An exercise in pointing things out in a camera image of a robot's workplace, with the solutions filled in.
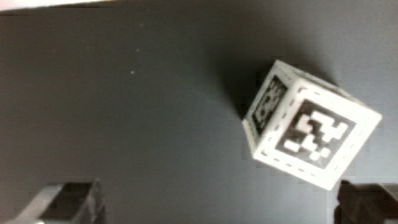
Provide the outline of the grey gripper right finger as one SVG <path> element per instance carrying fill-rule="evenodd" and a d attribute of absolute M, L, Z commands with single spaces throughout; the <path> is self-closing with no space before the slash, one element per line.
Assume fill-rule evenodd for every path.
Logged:
<path fill-rule="evenodd" d="M 342 181 L 335 224 L 398 224 L 398 183 Z"/>

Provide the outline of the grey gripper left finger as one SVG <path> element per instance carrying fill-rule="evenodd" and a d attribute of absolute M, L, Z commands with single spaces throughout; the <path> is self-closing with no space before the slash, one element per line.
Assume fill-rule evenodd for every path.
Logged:
<path fill-rule="evenodd" d="M 107 224 L 100 182 L 49 184 L 17 220 L 22 224 Z"/>

